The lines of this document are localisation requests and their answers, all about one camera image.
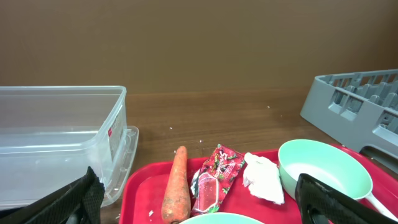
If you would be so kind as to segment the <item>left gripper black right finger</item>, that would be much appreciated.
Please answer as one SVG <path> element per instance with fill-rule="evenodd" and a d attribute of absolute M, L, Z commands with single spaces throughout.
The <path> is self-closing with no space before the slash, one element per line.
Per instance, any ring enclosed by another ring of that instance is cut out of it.
<path fill-rule="evenodd" d="M 303 224 L 396 224 L 308 174 L 300 174 L 295 199 Z"/>

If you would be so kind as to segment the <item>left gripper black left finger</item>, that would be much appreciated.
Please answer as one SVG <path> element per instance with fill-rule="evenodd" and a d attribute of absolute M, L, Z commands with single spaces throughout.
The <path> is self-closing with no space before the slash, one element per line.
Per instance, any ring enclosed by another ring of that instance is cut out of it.
<path fill-rule="evenodd" d="M 1 224 L 100 224 L 104 184 L 91 167 L 78 180 L 26 206 L 1 211 Z"/>

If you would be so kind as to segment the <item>mint green bowl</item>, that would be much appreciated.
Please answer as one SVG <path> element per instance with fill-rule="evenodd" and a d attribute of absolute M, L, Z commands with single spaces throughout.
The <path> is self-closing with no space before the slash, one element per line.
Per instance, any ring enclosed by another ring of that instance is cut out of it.
<path fill-rule="evenodd" d="M 373 196 L 373 180 L 364 166 L 329 144 L 291 140 L 281 145 L 278 159 L 282 186 L 292 198 L 300 174 L 308 174 L 355 200 Z"/>

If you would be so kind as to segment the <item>white plastic spoon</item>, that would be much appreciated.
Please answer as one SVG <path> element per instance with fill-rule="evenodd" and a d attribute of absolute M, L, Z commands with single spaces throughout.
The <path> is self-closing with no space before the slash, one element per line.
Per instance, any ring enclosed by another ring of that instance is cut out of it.
<path fill-rule="evenodd" d="M 365 199 L 385 217 L 388 217 L 396 222 L 398 221 L 397 217 L 393 215 L 372 193 L 369 193 Z"/>

